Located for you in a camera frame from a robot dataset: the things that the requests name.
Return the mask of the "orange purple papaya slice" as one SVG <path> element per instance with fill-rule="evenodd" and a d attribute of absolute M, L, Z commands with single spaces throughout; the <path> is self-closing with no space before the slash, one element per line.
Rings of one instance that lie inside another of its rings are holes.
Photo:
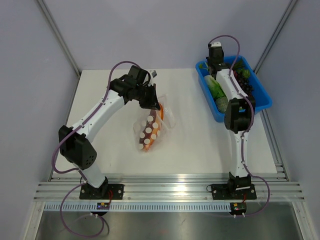
<path fill-rule="evenodd" d="M 138 133 L 138 148 L 149 151 L 152 145 L 161 136 L 161 127 L 164 120 L 164 106 L 160 103 L 160 110 L 150 110 L 145 119 L 140 122 L 141 130 Z"/>

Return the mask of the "clear dotted zip top bag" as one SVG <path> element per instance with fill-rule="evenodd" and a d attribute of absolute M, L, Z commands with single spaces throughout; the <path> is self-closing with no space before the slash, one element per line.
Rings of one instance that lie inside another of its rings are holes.
<path fill-rule="evenodd" d="M 158 97 L 160 110 L 142 109 L 133 124 L 135 147 L 139 152 L 147 153 L 169 137 L 176 126 L 176 118 L 169 104 L 169 97 Z"/>

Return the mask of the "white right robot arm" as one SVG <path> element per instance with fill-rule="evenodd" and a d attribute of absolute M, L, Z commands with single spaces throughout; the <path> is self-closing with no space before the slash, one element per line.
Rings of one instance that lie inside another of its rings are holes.
<path fill-rule="evenodd" d="M 224 51 L 220 42 L 208 44 L 207 65 L 228 99 L 224 125 L 230 133 L 232 165 L 227 183 L 212 184 L 214 200 L 255 199 L 251 174 L 247 168 L 248 131 L 253 125 L 255 99 L 249 98 L 234 76 L 233 68 L 224 63 Z"/>

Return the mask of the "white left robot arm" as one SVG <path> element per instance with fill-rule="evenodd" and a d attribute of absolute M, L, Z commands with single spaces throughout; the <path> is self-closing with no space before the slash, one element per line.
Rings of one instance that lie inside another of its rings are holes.
<path fill-rule="evenodd" d="M 109 198 L 115 186 L 109 184 L 96 164 L 97 152 L 92 143 L 112 115 L 132 100 L 138 101 L 142 109 L 161 110 L 156 85 L 151 82 L 156 76 L 156 71 L 147 71 L 132 62 L 127 74 L 108 79 L 105 94 L 81 120 L 71 127 L 63 125 L 59 129 L 59 152 L 85 181 L 81 186 L 81 199 Z"/>

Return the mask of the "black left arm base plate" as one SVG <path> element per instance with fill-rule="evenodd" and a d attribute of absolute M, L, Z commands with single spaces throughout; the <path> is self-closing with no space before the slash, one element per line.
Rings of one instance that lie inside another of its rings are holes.
<path fill-rule="evenodd" d="M 81 187 L 80 200 L 122 200 L 124 195 L 124 184 L 108 184 L 99 188 L 94 188 L 86 183 Z"/>

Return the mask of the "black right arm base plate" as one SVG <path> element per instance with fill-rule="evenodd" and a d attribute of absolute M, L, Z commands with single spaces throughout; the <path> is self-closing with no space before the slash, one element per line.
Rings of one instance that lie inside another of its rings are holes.
<path fill-rule="evenodd" d="M 210 184 L 206 190 L 212 194 L 213 200 L 256 200 L 257 194 L 255 185 L 239 190 L 230 190 L 226 183 Z"/>

